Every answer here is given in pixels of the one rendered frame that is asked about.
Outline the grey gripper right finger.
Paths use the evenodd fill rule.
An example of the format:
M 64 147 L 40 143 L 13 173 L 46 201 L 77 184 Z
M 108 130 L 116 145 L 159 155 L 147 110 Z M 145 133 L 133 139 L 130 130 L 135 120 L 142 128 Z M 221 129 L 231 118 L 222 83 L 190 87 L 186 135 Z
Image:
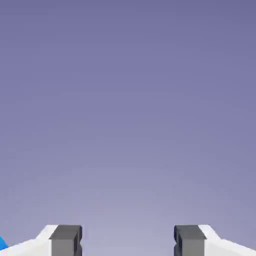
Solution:
M 256 256 L 256 249 L 222 239 L 208 224 L 175 225 L 173 256 Z

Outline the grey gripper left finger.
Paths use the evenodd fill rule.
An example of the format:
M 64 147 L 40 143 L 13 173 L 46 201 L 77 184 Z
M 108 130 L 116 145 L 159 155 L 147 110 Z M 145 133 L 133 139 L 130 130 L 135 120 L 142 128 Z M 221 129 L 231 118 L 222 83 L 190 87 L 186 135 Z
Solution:
M 0 256 L 83 256 L 83 228 L 78 224 L 48 224 L 33 239 L 4 247 Z

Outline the large blue box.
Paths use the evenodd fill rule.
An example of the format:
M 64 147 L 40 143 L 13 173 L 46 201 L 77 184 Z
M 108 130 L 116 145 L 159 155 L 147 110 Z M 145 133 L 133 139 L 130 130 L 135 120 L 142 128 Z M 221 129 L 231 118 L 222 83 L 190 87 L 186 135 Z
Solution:
M 0 236 L 0 251 L 7 249 L 9 246 L 6 244 L 5 240 Z

